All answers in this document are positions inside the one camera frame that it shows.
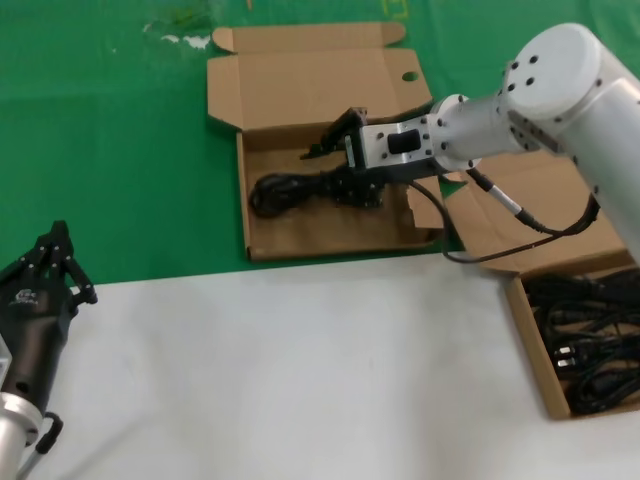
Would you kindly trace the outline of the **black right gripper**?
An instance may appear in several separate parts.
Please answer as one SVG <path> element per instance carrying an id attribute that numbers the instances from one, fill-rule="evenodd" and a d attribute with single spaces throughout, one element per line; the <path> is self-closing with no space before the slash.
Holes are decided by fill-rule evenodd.
<path id="1" fill-rule="evenodd" d="M 349 108 L 327 127 L 319 142 L 312 144 L 309 151 L 301 155 L 300 159 L 319 158 L 343 150 L 346 137 L 356 133 L 367 123 L 366 108 Z M 391 166 L 346 169 L 332 175 L 330 197 L 339 205 L 379 208 L 382 205 L 382 195 L 386 185 L 406 184 L 440 174 L 441 166 L 433 158 Z"/>

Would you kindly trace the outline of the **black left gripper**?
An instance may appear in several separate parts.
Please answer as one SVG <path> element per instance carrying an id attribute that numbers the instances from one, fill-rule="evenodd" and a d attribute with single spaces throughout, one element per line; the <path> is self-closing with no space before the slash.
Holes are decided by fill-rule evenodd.
<path id="1" fill-rule="evenodd" d="M 51 255 L 58 276 L 79 289 L 73 299 L 65 283 L 33 278 L 49 267 Z M 73 301 L 98 302 L 93 282 L 74 257 L 67 223 L 55 221 L 32 249 L 3 268 L 1 286 L 1 337 L 12 357 L 1 391 L 46 406 L 76 313 Z"/>

